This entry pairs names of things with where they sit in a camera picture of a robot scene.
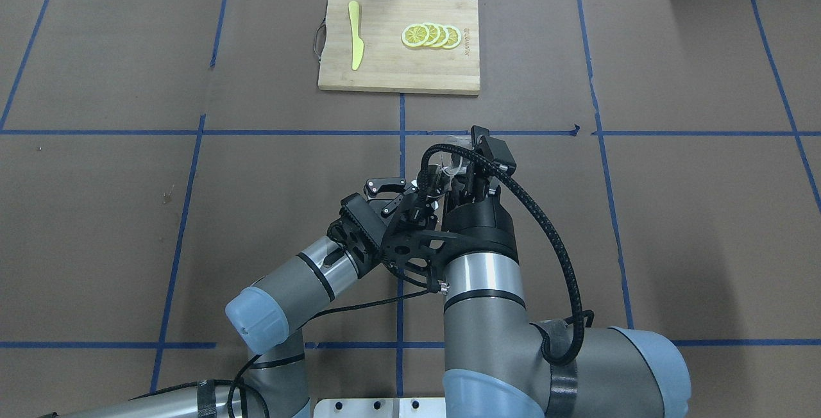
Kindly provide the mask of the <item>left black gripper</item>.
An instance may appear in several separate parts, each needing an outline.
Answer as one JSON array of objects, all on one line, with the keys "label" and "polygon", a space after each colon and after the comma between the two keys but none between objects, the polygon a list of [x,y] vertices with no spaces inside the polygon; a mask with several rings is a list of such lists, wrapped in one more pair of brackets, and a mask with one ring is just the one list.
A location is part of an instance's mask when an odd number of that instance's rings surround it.
[{"label": "left black gripper", "polygon": [[326,236],[352,262],[361,279],[379,264],[384,264],[395,276],[399,269],[423,275],[417,264],[399,264],[384,256],[382,240],[405,196],[416,193],[418,187],[405,178],[370,178],[364,182],[363,193],[354,193],[341,200],[339,219],[328,226]]}]

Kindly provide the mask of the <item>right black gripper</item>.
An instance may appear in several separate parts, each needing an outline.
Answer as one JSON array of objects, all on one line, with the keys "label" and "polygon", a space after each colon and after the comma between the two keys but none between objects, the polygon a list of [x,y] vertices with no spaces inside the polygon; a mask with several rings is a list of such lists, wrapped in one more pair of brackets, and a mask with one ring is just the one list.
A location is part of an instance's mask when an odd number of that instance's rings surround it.
[{"label": "right black gripper", "polygon": [[500,181],[474,163],[458,162],[445,196],[443,231],[476,239],[477,251],[489,251],[519,261],[513,219],[500,202]]}]

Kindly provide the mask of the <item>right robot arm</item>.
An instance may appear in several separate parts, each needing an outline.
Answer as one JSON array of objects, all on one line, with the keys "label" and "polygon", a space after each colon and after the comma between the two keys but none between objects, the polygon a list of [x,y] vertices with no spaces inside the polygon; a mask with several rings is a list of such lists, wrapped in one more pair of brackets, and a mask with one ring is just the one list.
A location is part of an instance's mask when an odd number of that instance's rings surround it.
[{"label": "right robot arm", "polygon": [[511,217],[498,181],[472,164],[455,171],[444,231],[478,244],[444,266],[445,415],[448,417],[684,417],[690,374],[653,331],[532,322]]}]

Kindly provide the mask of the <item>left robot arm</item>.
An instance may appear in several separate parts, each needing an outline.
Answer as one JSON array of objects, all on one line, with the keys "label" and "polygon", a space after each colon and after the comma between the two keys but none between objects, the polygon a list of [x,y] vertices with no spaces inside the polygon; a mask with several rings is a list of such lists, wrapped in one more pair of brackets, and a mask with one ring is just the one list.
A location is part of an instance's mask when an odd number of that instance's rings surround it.
[{"label": "left robot arm", "polygon": [[396,303],[402,296],[334,307],[373,269],[407,275],[382,246],[389,223],[417,186],[404,178],[367,180],[363,194],[341,201],[326,234],[271,274],[243,289],[225,309],[250,357],[231,379],[176,384],[78,417],[308,417],[303,328],[326,315]]}]

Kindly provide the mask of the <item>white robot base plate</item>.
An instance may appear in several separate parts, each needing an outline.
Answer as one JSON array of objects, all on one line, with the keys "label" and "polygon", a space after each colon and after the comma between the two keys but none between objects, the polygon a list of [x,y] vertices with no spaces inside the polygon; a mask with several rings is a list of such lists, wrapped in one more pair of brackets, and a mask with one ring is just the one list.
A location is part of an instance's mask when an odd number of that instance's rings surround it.
[{"label": "white robot base plate", "polygon": [[328,398],[317,402],[313,417],[446,417],[443,397]]}]

